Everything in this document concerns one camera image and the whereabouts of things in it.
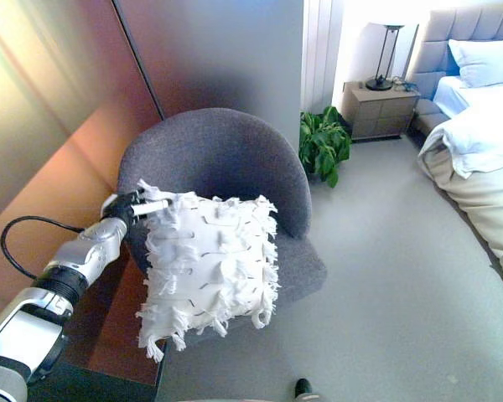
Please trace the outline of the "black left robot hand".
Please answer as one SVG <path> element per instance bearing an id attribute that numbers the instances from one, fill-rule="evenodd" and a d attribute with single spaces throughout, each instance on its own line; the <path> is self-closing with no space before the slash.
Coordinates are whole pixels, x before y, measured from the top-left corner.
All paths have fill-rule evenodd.
<path id="1" fill-rule="evenodd" d="M 131 193 L 113 194 L 101 206 L 101 220 L 120 219 L 127 231 L 148 214 L 168 208 L 173 201 L 169 198 L 152 200 L 143 188 Z"/>

